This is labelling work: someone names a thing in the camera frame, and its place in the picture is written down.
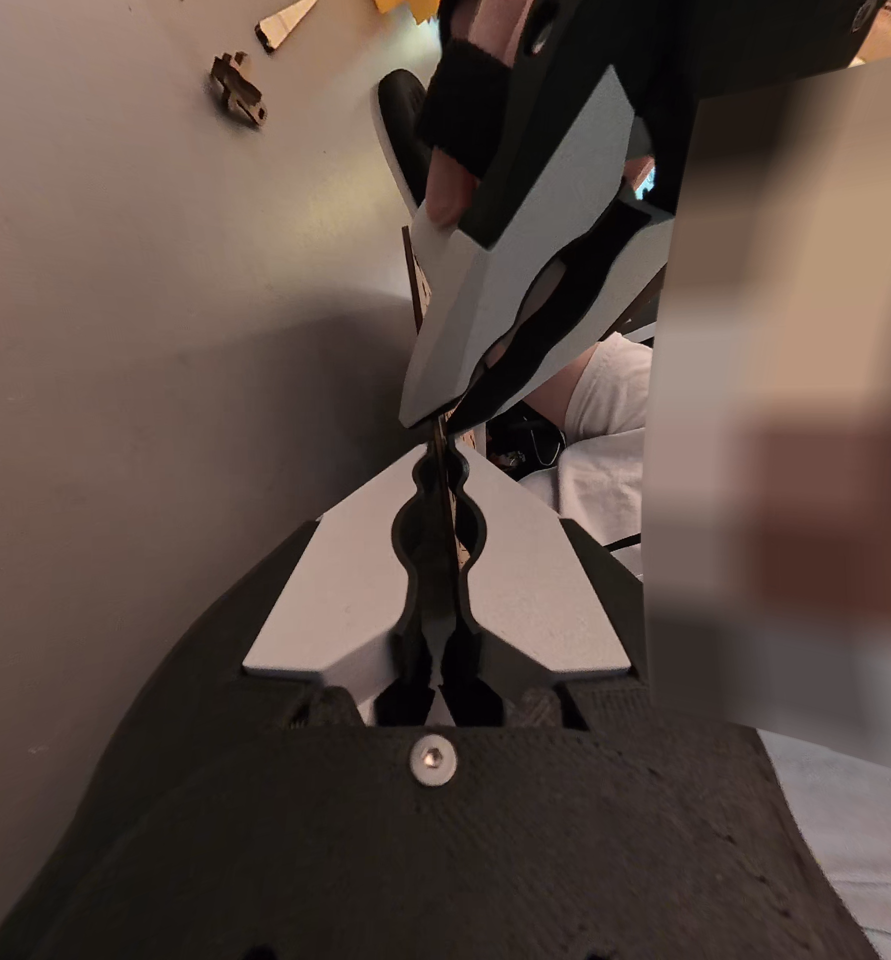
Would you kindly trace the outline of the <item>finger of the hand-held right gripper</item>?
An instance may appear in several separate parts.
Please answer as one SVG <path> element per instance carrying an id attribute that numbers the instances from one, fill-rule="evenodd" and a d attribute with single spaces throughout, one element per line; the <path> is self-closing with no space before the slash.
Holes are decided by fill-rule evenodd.
<path id="1" fill-rule="evenodd" d="M 614 200 L 557 256 L 554 286 L 536 279 L 504 352 L 482 372 L 448 422 L 464 433 L 508 410 L 609 335 L 665 269 L 674 215 L 643 200 Z"/>
<path id="2" fill-rule="evenodd" d="M 405 374 L 403 426 L 452 412 L 478 426 L 557 374 L 583 345 L 608 275 L 637 235 L 620 198 L 635 113 L 613 65 L 598 77 L 512 90 L 499 150 L 451 227 L 415 213 L 429 301 Z"/>

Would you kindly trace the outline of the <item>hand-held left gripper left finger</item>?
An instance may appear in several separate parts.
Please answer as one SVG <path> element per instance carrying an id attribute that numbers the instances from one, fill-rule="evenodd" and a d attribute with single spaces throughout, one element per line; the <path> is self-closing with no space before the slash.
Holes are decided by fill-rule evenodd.
<path id="1" fill-rule="evenodd" d="M 368 725 L 436 717 L 447 582 L 435 479 L 421 443 L 314 523 L 245 655 L 247 676 L 343 690 Z"/>

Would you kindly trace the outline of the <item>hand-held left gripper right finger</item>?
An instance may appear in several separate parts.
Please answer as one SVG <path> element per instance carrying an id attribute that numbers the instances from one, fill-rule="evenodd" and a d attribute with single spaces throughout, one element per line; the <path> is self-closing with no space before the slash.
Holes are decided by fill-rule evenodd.
<path id="1" fill-rule="evenodd" d="M 449 638 L 449 712 L 498 727 L 531 690 L 627 675 L 632 662 L 558 513 L 462 440 L 449 443 L 468 551 Z"/>

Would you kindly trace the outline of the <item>laser-cut wooden parts sheet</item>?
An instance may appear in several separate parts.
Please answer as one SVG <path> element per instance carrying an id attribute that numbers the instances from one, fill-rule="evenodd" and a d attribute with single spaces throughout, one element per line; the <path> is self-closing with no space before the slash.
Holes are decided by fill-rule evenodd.
<path id="1" fill-rule="evenodd" d="M 410 227 L 408 225 L 404 225 L 401 228 L 401 237 L 411 295 L 415 333 L 420 334 L 426 316 L 423 300 L 424 282 L 419 277 L 420 268 L 415 258 Z M 436 515 L 439 533 L 436 534 L 436 537 L 440 551 L 444 556 L 441 566 L 443 567 L 443 579 L 447 583 L 446 589 L 452 611 L 451 615 L 454 623 L 459 625 L 463 618 L 460 596 L 463 566 L 460 553 L 463 546 L 456 535 L 455 494 L 453 486 L 451 486 L 449 467 L 450 449 L 454 446 L 455 439 L 455 436 L 450 434 L 450 419 L 452 418 L 455 407 L 456 403 L 446 405 L 438 414 L 435 414 L 428 420 L 427 426 L 429 429 L 433 464 L 436 469 L 433 493 L 439 504 Z"/>

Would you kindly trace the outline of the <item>thin wooden stick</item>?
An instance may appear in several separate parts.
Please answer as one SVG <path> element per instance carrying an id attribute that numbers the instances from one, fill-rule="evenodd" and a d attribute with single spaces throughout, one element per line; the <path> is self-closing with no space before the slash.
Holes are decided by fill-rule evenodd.
<path id="1" fill-rule="evenodd" d="M 263 50 L 268 55 L 278 51 L 316 4 L 316 0 L 294 1 L 260 19 L 254 33 Z"/>

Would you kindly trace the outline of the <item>small wooden model piece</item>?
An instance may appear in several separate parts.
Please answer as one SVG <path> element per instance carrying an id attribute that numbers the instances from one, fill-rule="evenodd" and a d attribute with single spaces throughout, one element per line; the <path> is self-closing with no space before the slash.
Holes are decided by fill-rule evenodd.
<path id="1" fill-rule="evenodd" d="M 228 114 L 238 115 L 251 126 L 262 128 L 268 119 L 268 109 L 262 92 L 252 82 L 251 69 L 246 52 L 226 52 L 213 58 L 209 79 Z"/>

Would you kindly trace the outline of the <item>person's right hand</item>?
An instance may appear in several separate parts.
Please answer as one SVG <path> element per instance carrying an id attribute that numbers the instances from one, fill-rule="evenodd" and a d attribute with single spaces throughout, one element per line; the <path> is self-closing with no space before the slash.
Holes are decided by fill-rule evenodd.
<path id="1" fill-rule="evenodd" d="M 441 56 L 416 134 L 430 148 L 429 219 L 458 223 L 499 148 L 512 66 L 528 1 L 442 2 Z"/>

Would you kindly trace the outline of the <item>black backpack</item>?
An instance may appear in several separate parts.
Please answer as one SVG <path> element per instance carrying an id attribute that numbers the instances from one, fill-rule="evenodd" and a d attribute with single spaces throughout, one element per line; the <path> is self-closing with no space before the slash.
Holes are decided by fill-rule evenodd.
<path id="1" fill-rule="evenodd" d="M 567 446 L 562 430 L 524 401 L 485 426 L 487 460 L 515 482 L 554 468 Z"/>

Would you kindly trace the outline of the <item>black ribbed wrist pad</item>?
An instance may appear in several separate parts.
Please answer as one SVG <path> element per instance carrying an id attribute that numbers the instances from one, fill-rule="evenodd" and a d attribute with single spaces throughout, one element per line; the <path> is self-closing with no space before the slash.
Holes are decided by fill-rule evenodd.
<path id="1" fill-rule="evenodd" d="M 422 82 L 406 69 L 395 69 L 375 85 L 372 119 L 383 156 L 411 215 L 423 204 L 431 149 L 417 134 L 426 99 Z"/>

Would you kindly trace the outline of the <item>person's white shirt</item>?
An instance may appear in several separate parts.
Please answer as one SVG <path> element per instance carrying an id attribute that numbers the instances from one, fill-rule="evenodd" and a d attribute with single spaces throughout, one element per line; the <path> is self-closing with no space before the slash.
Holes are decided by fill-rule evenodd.
<path id="1" fill-rule="evenodd" d="M 522 484 L 603 546 L 642 531 L 652 350 L 597 344 L 566 414 L 557 464 Z M 760 736 L 803 838 L 880 958 L 891 958 L 891 769 L 805 741 Z"/>

